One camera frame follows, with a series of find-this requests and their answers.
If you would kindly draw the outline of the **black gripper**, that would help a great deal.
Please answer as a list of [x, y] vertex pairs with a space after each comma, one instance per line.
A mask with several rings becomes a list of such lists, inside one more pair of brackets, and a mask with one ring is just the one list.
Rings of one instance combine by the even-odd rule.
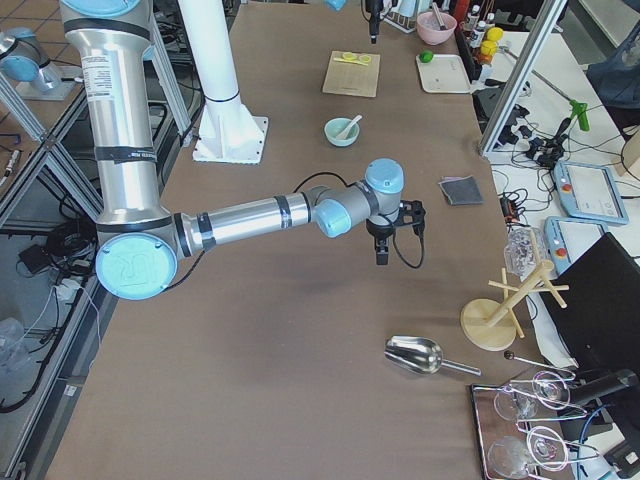
[[372, 44], [377, 43], [379, 35], [379, 16], [383, 12], [383, 0], [364, 0], [364, 9], [368, 15], [369, 36]]
[[394, 222], [382, 216], [381, 223], [367, 219], [365, 225], [368, 233], [374, 239], [376, 264], [379, 266], [387, 265], [389, 261], [389, 238], [395, 232]]

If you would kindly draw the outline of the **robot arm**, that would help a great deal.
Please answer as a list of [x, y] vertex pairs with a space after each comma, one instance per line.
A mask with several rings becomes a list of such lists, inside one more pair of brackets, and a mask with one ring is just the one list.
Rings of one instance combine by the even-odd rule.
[[[195, 159], [258, 163], [268, 121], [241, 100], [222, 4], [183, 1], [179, 8], [205, 97]], [[60, 13], [81, 57], [103, 198], [95, 267], [110, 293], [153, 297], [175, 285], [183, 258], [309, 223], [330, 238], [358, 224], [389, 231], [405, 209], [403, 170], [382, 158], [340, 189], [315, 187], [195, 216], [170, 212], [159, 196], [143, 68], [151, 3], [64, 1]]]

